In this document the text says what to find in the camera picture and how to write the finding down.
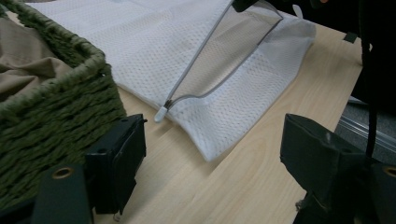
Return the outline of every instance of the green wicker basket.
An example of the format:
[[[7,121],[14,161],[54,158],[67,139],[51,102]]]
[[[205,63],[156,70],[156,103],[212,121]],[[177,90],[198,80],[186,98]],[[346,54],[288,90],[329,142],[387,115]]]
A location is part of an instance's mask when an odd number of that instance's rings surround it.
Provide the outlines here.
[[[22,24],[37,29],[73,69],[0,103],[0,211],[36,196],[40,177],[85,151],[125,117],[105,54],[28,5],[2,0]],[[0,16],[7,14],[0,5]]]

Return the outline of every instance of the light wood surface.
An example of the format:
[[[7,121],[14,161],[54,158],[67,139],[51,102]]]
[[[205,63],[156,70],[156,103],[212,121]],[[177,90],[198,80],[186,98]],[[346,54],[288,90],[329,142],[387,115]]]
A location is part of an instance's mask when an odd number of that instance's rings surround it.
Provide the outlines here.
[[[148,119],[148,154],[120,223],[292,223],[305,191],[279,159],[284,117],[298,114],[335,129],[361,70],[361,42],[344,36],[317,25],[297,78],[234,148],[212,162],[178,125],[156,124],[156,110],[120,89],[128,115]],[[94,218],[113,223],[113,216]]]

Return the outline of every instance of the woven basket rim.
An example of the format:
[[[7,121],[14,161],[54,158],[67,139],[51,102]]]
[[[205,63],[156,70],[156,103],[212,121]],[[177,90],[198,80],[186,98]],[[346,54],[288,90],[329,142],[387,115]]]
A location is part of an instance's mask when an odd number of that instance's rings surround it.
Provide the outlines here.
[[[62,27],[56,21],[44,16],[36,9],[26,5],[23,2],[4,0],[0,3],[0,17],[7,18],[7,13],[2,9],[2,6],[5,6],[11,12],[16,14],[17,11],[23,11],[23,13],[35,14],[35,17],[41,22],[46,24],[46,27],[49,29],[56,29],[57,32],[62,33],[70,37],[71,43],[81,47],[84,52],[87,53],[87,59],[84,60],[83,63],[80,63],[78,66],[73,67],[70,71],[63,74],[61,77],[51,78],[44,83],[41,83],[39,86],[32,88],[28,91],[28,94],[19,94],[12,96],[12,99],[5,100],[4,102],[0,102],[0,118],[2,114],[9,113],[19,108],[20,105],[31,105],[36,102],[39,102],[45,99],[45,96],[49,93],[53,92],[57,89],[57,86],[62,83],[69,82],[72,85],[73,83],[80,82],[84,79],[91,78],[87,76],[87,72],[92,69],[100,70],[104,69],[106,66],[110,67],[108,63],[106,63],[105,54],[96,46],[94,46],[87,39],[80,37],[69,30]]]

